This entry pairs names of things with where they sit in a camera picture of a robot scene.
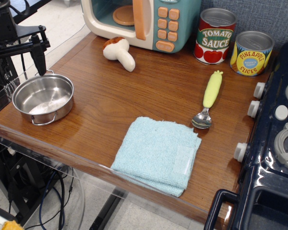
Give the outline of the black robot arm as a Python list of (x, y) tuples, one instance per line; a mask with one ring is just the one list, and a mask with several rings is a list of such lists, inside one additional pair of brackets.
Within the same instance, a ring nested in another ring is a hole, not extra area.
[(11, 57), (30, 53), (38, 73), (43, 76), (46, 69), (44, 52), (50, 47), (46, 37), (46, 28), (39, 26), (20, 26), (15, 23), (10, 9), (17, 14), (27, 16), (30, 12), (29, 3), (26, 9), (19, 12), (9, 0), (0, 0), (0, 86), (16, 78), (16, 71), (11, 64)]

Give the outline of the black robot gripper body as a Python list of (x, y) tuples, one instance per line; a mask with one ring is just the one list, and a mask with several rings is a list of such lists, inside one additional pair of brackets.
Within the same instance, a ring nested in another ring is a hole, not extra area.
[(31, 52), (34, 57), (50, 47), (44, 26), (20, 26), (10, 11), (0, 11), (0, 58)]

